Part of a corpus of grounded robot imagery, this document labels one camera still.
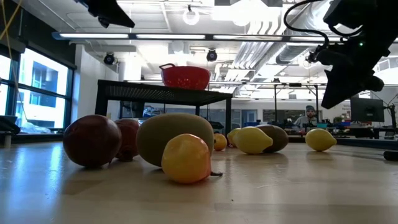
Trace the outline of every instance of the black camera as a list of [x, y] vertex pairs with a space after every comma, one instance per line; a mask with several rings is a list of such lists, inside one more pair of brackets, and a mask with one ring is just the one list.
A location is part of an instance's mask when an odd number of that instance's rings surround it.
[[134, 28], [136, 25], [118, 5], [116, 0], [75, 0], [84, 5], [98, 22], [108, 28], [110, 24]]
[[106, 65], [114, 65], [118, 62], [118, 60], [114, 57], [114, 54], [112, 52], [106, 53], [106, 56], [104, 58], [104, 63]]
[[210, 49], [207, 53], [206, 59], [208, 62], [214, 62], [217, 60], [217, 53], [215, 49]]

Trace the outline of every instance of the shelf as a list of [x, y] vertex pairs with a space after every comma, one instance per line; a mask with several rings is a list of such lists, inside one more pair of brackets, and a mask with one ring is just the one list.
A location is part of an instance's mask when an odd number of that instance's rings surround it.
[[98, 90], [103, 90], [108, 100], [165, 103], [173, 105], [203, 106], [232, 99], [229, 93], [206, 90], [184, 90], [166, 86], [98, 80]]

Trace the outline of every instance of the person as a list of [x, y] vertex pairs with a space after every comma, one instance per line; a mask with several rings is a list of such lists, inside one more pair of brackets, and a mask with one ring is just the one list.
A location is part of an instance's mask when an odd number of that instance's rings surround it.
[[306, 116], [302, 116], [297, 118], [296, 122], [294, 123], [294, 130], [299, 132], [300, 134], [305, 134], [305, 124], [309, 125], [310, 123], [314, 126], [317, 125], [317, 118], [315, 117], [315, 109], [313, 106], [308, 105], [305, 107]]

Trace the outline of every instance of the yellow lemon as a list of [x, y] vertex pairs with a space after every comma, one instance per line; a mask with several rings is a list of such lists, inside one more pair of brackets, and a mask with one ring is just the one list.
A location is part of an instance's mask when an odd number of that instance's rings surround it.
[[324, 129], [313, 129], [305, 136], [305, 143], [313, 150], [322, 152], [337, 144], [337, 140]]
[[228, 133], [226, 135], [226, 137], [228, 138], [228, 142], [230, 145], [236, 147], [235, 143], [234, 143], [234, 136], [236, 133], [238, 133], [241, 129], [240, 128], [235, 128], [234, 130], [232, 130], [230, 133]]
[[256, 127], [245, 127], [233, 138], [236, 147], [247, 154], [259, 154], [274, 142], [266, 133]]

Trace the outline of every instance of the black metal table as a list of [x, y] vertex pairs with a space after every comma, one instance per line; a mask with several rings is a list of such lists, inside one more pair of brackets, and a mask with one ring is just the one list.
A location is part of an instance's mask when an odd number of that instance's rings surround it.
[[227, 135], [231, 131], [232, 97], [232, 94], [215, 91], [184, 90], [158, 85], [98, 80], [95, 114], [106, 116], [108, 100], [118, 100], [195, 106], [195, 114], [199, 116], [201, 106], [226, 100], [225, 135]]

